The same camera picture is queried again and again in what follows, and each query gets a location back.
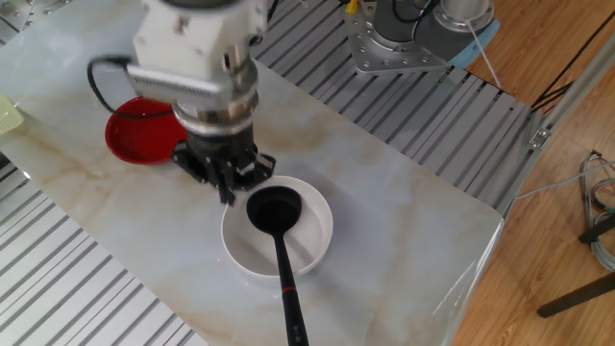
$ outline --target white marble surface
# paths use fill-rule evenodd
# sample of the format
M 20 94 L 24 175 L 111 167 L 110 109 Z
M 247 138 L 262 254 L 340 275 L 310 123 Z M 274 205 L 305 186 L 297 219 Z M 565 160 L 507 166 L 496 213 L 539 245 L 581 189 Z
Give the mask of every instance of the white marble surface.
M 216 191 L 170 163 L 121 162 L 105 145 L 109 115 L 86 63 L 130 52 L 139 13 L 136 0 L 80 0 L 1 49 L 0 93 L 26 121 L 0 150 L 211 345 L 284 345 L 279 287 L 226 255 Z M 332 207 L 330 250 L 297 282 L 311 344 L 451 342 L 502 218 L 258 68 L 260 150 Z M 99 78 L 115 104 L 130 98 L 120 74 Z

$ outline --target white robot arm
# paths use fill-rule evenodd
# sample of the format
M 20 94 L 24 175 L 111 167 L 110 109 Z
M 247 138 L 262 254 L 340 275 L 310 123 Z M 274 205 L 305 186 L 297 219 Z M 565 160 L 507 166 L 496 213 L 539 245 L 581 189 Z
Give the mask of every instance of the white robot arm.
M 262 0 L 144 0 L 135 36 L 138 63 L 126 67 L 135 91 L 170 103 L 188 139 L 173 160 L 232 205 L 234 192 L 273 173 L 254 144 L 258 73 L 248 48 L 267 29 Z

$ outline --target metal stand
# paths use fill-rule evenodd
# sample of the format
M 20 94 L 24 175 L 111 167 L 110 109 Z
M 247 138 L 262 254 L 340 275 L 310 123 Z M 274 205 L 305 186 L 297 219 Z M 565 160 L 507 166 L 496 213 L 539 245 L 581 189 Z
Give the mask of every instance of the metal stand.
M 600 235 L 605 234 L 613 228 L 615 228 L 615 215 L 608 217 L 598 225 L 589 229 L 587 232 L 582 234 L 578 240 L 584 244 L 589 244 L 592 241 L 596 241 Z M 538 309 L 538 315 L 543 318 L 551 317 L 557 313 L 590 301 L 614 289 L 615 273 L 611 273 L 603 278 L 597 279 L 591 284 L 587 284 L 555 299 L 548 304 L 545 304 Z

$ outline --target red bowl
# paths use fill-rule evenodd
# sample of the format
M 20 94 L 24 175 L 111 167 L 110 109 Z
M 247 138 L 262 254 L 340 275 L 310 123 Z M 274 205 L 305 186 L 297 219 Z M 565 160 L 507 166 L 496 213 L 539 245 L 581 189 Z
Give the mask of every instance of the red bowl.
M 127 119 L 111 116 L 105 130 L 109 150 L 120 160 L 134 164 L 159 164 L 169 161 L 178 141 L 185 140 L 185 129 L 175 119 L 171 106 L 136 97 L 122 105 L 119 112 L 169 115 L 151 119 Z

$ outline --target blue object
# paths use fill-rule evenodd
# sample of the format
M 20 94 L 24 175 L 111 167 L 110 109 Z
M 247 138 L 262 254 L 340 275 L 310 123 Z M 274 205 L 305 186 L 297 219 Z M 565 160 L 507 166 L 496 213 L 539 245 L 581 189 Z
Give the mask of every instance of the blue object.
M 482 45 L 482 48 L 486 48 L 487 44 L 491 42 L 493 37 L 496 36 L 498 31 L 500 30 L 500 22 L 498 19 L 494 19 L 491 24 L 489 24 L 485 30 L 479 35 L 479 42 Z M 480 56 L 480 49 L 477 45 L 477 42 L 474 40 L 471 44 L 465 47 L 459 54 L 457 54 L 454 58 L 449 61 L 454 67 L 458 68 L 466 68 L 476 60 Z

